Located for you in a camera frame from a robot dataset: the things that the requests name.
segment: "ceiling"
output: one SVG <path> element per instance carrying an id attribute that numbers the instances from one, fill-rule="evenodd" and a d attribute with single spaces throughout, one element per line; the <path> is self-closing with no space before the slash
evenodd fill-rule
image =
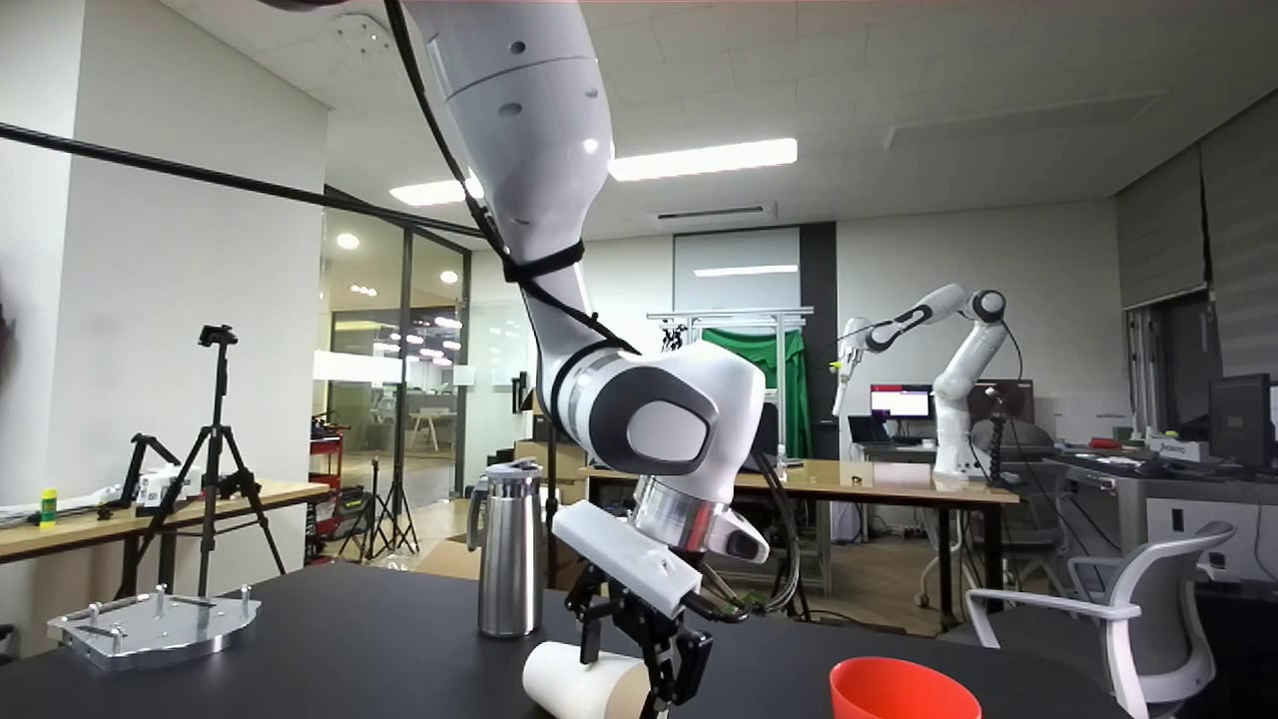
<path id="1" fill-rule="evenodd" d="M 326 184 L 441 179 L 377 0 L 162 0 L 330 109 Z M 582 0 L 620 155 L 797 135 L 797 164 L 605 184 L 586 238 L 656 213 L 752 222 L 1102 198 L 1278 88 L 1272 0 Z"/>

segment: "camera on tripod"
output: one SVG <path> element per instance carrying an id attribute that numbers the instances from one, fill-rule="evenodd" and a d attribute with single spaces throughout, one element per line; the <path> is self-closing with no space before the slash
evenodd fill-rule
<path id="1" fill-rule="evenodd" d="M 212 344 L 234 344 L 232 325 L 202 325 L 198 326 L 198 348 L 212 348 Z"/>

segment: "black table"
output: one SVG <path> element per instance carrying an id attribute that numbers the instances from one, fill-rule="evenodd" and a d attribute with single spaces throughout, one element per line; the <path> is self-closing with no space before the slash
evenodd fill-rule
<path id="1" fill-rule="evenodd" d="M 576 639 L 557 594 L 528 642 L 476 635 L 476 585 L 376 566 L 312 566 L 256 593 L 239 646 L 166 670 L 103 674 L 69 653 L 0 670 L 3 719 L 423 719 L 540 716 L 520 687 L 540 639 Z M 863 627 L 752 621 L 709 627 L 701 692 L 673 716 L 827 719 L 827 670 L 846 655 L 905 655 L 963 678 L 984 719 L 1122 719 L 1116 702 L 1056 665 Z"/>

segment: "glass wall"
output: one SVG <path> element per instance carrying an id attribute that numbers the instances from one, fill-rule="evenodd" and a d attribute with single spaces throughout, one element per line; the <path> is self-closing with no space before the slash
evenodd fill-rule
<path id="1" fill-rule="evenodd" d="M 409 555 L 457 475 L 461 252 L 326 213 L 318 288 L 312 471 L 376 495 L 369 555 Z"/>

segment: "tripod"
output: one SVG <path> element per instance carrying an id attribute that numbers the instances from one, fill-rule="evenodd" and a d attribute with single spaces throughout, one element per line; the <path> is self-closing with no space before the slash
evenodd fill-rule
<path id="1" fill-rule="evenodd" d="M 239 442 L 232 436 L 232 426 L 223 426 L 223 394 L 228 394 L 228 344 L 234 344 L 232 326 L 228 325 L 202 325 L 198 326 L 198 348 L 214 348 L 214 394 L 212 394 L 212 422 L 198 426 L 180 475 L 166 482 L 162 498 L 159 498 L 159 513 L 152 514 L 146 525 L 146 537 L 135 551 L 135 565 L 146 555 L 152 538 L 162 531 L 162 521 L 171 514 L 188 475 L 191 475 L 191 465 L 198 455 L 198 447 L 206 442 L 202 450 L 202 478 L 198 478 L 198 498 L 202 498 L 202 514 L 198 514 L 198 601 L 206 594 L 206 555 L 214 551 L 214 498 L 228 498 L 228 495 L 243 495 L 256 525 L 262 526 L 267 537 L 267 547 L 272 547 L 272 561 L 274 561 L 274 570 L 282 574 L 282 561 L 280 561 L 280 547 L 274 547 L 274 537 L 272 537 L 272 525 L 267 525 L 267 513 L 262 513 L 262 498 L 260 498 L 260 482 L 256 475 L 243 467 L 243 455 L 239 455 Z M 234 459 L 234 471 L 232 475 L 219 475 L 219 455 L 223 447 L 232 447 L 232 459 Z"/>

